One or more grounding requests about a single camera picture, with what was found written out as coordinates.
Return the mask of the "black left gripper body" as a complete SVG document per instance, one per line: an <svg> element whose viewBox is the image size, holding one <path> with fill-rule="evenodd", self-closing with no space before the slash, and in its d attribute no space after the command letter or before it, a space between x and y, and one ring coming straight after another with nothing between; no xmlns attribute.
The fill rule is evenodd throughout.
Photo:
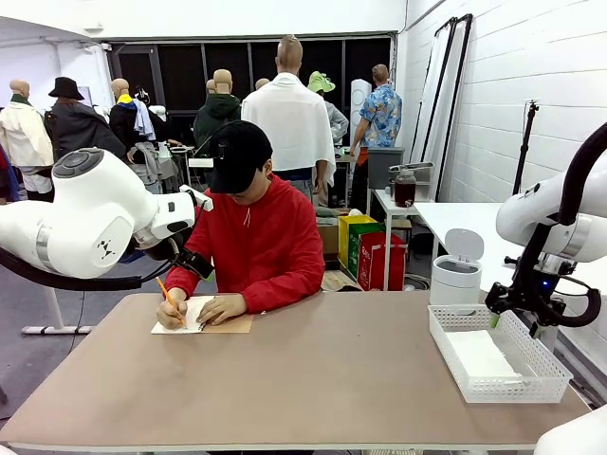
<svg viewBox="0 0 607 455"><path fill-rule="evenodd" d="M197 252L184 248L177 256L177 265L194 273L200 279L208 279L214 266Z"/></svg>

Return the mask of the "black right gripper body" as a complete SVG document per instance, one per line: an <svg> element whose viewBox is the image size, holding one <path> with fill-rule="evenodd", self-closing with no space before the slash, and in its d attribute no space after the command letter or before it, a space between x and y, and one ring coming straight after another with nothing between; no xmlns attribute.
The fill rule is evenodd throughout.
<svg viewBox="0 0 607 455"><path fill-rule="evenodd" d="M558 279L537 279L531 283L514 282L507 291L512 309L531 313L539 325L563 325L565 304L552 300Z"/></svg>

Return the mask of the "person's left hand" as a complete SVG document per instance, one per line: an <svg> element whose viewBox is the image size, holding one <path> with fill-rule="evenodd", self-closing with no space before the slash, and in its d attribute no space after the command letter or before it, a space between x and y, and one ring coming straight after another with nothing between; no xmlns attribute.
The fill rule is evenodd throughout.
<svg viewBox="0 0 607 455"><path fill-rule="evenodd" d="M218 325L228 319L240 317L247 311L248 307L242 295L219 295L203 306L196 322L202 325Z"/></svg>

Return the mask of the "person's right hand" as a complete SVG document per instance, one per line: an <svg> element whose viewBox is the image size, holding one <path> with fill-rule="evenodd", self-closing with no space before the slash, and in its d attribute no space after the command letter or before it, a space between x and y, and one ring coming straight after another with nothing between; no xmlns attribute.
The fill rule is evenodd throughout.
<svg viewBox="0 0 607 455"><path fill-rule="evenodd" d="M188 311L188 296L184 290L174 287L168 290L165 301L157 311L157 321L168 330L175 330L186 326L185 320Z"/></svg>

